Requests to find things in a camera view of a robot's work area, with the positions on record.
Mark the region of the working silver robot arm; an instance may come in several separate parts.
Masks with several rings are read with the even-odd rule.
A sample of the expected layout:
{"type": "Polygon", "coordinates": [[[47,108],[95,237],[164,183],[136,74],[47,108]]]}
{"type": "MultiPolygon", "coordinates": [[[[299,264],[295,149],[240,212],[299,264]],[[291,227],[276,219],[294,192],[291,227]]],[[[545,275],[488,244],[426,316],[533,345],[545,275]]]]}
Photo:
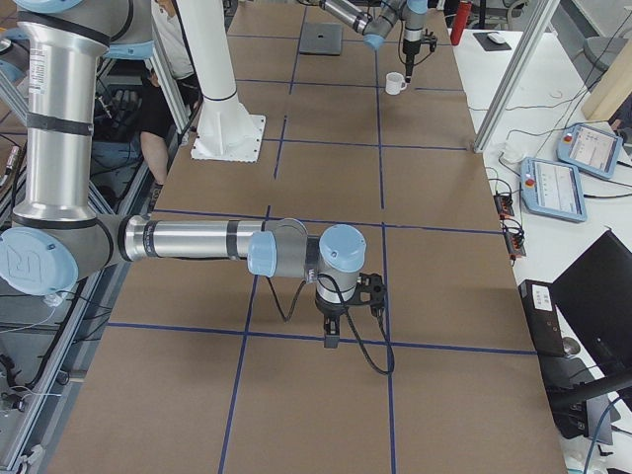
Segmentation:
{"type": "MultiPolygon", "coordinates": [[[[299,39],[298,52],[304,55],[338,56],[342,52],[342,26],[350,27],[362,36],[362,41],[377,52],[385,44],[396,25],[401,26],[398,58],[405,71],[389,72],[384,91],[397,96],[411,83],[415,68],[424,61],[418,57],[422,48],[433,54],[437,37],[426,28],[429,6],[426,1],[381,1],[376,15],[363,11],[350,1],[320,1],[317,7],[339,20],[333,23],[308,23],[299,39]]],[[[378,275],[355,273],[358,281],[347,292],[340,284],[327,280],[317,283],[316,306],[324,316],[324,347],[334,349],[340,341],[341,318],[350,318],[349,308],[367,305],[382,326],[386,287],[378,275]]]]}

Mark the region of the working arm black gripper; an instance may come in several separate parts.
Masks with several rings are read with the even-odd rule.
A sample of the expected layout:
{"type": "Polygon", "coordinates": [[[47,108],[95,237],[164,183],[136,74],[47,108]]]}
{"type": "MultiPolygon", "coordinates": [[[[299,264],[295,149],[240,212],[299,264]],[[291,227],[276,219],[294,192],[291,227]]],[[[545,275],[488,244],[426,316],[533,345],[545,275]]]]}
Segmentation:
{"type": "Polygon", "coordinates": [[[402,52],[405,62],[405,82],[410,83],[414,72],[416,56],[419,54],[419,42],[417,40],[403,40],[402,52]]]}

